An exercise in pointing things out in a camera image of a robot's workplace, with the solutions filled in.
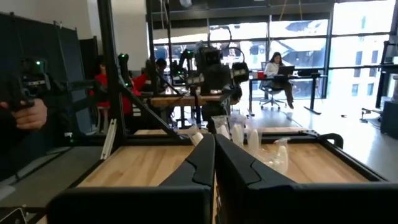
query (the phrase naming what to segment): white shirt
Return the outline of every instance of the white shirt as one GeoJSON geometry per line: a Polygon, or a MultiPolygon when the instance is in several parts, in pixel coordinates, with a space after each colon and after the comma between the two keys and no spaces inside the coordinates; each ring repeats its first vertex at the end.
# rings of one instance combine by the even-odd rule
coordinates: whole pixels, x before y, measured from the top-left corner
{"type": "Polygon", "coordinates": [[[264,74],[267,75],[267,78],[272,78],[278,75],[279,65],[277,63],[269,62],[266,66],[266,70],[264,74]]]}

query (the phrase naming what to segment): dark hair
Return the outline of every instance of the dark hair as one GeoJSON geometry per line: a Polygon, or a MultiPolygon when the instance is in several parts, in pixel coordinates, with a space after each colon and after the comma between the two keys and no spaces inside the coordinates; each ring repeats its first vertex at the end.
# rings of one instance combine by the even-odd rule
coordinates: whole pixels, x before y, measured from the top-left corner
{"type": "Polygon", "coordinates": [[[279,65],[284,65],[284,64],[282,63],[282,56],[281,56],[281,54],[280,54],[279,52],[275,52],[275,53],[272,55],[272,58],[271,58],[271,60],[269,60],[269,62],[270,62],[270,63],[275,63],[275,58],[276,58],[276,56],[279,56],[279,57],[280,57],[279,65]]]}
{"type": "Polygon", "coordinates": [[[94,68],[94,75],[101,74],[101,65],[105,65],[105,58],[104,55],[99,55],[95,61],[95,68],[94,68]]]}
{"type": "Polygon", "coordinates": [[[167,62],[166,60],[164,60],[164,58],[159,58],[156,60],[156,66],[160,67],[160,66],[167,66],[167,62]]]}

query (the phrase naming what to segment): black chair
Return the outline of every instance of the black chair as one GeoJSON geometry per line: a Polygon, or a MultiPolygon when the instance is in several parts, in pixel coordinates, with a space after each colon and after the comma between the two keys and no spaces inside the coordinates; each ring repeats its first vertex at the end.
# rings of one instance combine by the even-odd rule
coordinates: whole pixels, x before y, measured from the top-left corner
{"type": "Polygon", "coordinates": [[[277,105],[277,106],[278,106],[278,110],[280,110],[280,106],[279,106],[278,103],[284,103],[285,106],[287,106],[287,103],[286,103],[286,102],[283,102],[283,101],[281,101],[281,100],[275,100],[275,99],[274,99],[274,95],[276,95],[276,94],[282,92],[282,91],[284,90],[283,88],[273,88],[273,87],[271,87],[271,86],[267,86],[267,81],[262,81],[262,82],[260,83],[259,89],[262,90],[262,91],[264,91],[264,93],[265,93],[265,94],[264,94],[264,99],[263,99],[263,100],[260,100],[260,103],[259,103],[259,104],[261,105],[261,109],[264,109],[264,105],[266,105],[266,104],[268,104],[268,103],[270,103],[271,106],[277,105]],[[268,94],[268,95],[271,95],[271,99],[268,99],[268,98],[265,97],[267,94],[268,94]]]}

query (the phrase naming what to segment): wall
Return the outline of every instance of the wall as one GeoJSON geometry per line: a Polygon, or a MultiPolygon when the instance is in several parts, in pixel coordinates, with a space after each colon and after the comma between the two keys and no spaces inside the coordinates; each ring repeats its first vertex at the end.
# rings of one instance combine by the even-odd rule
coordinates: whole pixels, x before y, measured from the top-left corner
{"type": "Polygon", "coordinates": [[[117,53],[129,54],[129,69],[140,70],[148,58],[144,0],[112,0],[117,53]]]}
{"type": "Polygon", "coordinates": [[[36,19],[37,0],[0,0],[0,12],[15,12],[15,15],[36,19]]]}
{"type": "Polygon", "coordinates": [[[93,37],[88,4],[84,0],[36,0],[37,19],[61,22],[63,27],[77,28],[79,39],[93,37]]]}

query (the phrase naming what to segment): human hand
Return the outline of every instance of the human hand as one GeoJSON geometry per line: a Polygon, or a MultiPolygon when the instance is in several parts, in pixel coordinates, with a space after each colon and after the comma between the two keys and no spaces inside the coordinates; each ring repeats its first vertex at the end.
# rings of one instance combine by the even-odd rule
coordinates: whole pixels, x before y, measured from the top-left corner
{"type": "MultiPolygon", "coordinates": [[[[22,130],[40,129],[47,122],[47,107],[44,102],[40,99],[35,99],[34,102],[34,106],[30,108],[12,112],[17,122],[17,128],[22,130]]],[[[9,109],[6,102],[0,102],[0,106],[9,109]]]]}

